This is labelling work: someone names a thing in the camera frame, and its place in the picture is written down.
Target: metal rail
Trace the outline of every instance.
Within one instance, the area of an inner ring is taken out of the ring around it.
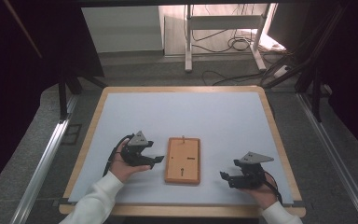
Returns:
[[[312,127],[314,128],[316,134],[324,145],[324,150],[326,151],[329,160],[333,163],[336,172],[341,179],[344,188],[348,192],[351,200],[358,211],[358,185],[355,180],[352,178],[351,173],[349,172],[347,166],[344,161],[339,156],[336,147],[331,141],[328,133],[324,129],[322,123],[318,122],[317,119],[312,115],[310,110],[310,101],[307,99],[306,93],[298,93],[297,97],[304,108]]]
[[[72,96],[68,101],[68,116],[63,122],[59,122],[48,141],[45,152],[40,159],[39,164],[37,165],[34,175],[32,176],[27,189],[22,195],[21,201],[16,209],[16,212],[13,215],[13,218],[10,220],[10,223],[25,223],[27,220],[34,202],[36,200],[39,190],[42,188],[43,182],[45,181],[46,175],[50,165],[54,159],[55,153],[60,145],[63,135],[65,134],[68,123],[72,117],[72,112],[75,109],[78,96]]]

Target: white stand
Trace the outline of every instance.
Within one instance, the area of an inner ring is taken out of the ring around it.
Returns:
[[[255,41],[251,44],[250,49],[254,55],[260,72],[266,71],[263,59],[258,51],[258,43],[266,24],[270,4],[267,4],[266,10],[262,15],[240,15],[240,16],[191,16],[191,5],[187,5],[186,16],[186,54],[185,68],[187,72],[192,71],[192,52],[191,52],[191,34],[193,30],[226,30],[226,29],[257,29]]]

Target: small wooden block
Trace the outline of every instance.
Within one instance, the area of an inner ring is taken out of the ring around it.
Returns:
[[[200,183],[199,138],[170,138],[165,167],[165,182]]]

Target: white sleeve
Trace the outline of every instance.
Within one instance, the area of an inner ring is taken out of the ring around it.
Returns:
[[[104,223],[109,217],[118,191],[123,183],[111,172],[92,185],[90,193],[84,196],[61,224]]]
[[[279,202],[274,203],[261,214],[268,224],[301,224],[298,216],[288,213]]]

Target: black strap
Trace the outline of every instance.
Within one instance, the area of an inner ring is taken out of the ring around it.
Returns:
[[[282,204],[282,195],[280,194],[278,189],[275,188],[273,185],[271,185],[267,180],[262,180],[262,181],[265,185],[267,185],[267,187],[269,187],[274,192],[274,194],[278,198],[278,201]]]
[[[105,176],[105,175],[107,174],[107,171],[109,170],[110,164],[113,162],[113,159],[115,158],[115,154],[116,154],[116,152],[117,152],[118,147],[121,145],[121,143],[124,142],[124,140],[126,140],[127,138],[132,139],[133,136],[135,136],[135,134],[130,134],[130,135],[127,135],[127,136],[123,137],[123,138],[117,143],[116,147],[113,148],[112,153],[110,154],[109,159],[107,160],[105,169],[104,169],[104,171],[103,171],[103,176]]]

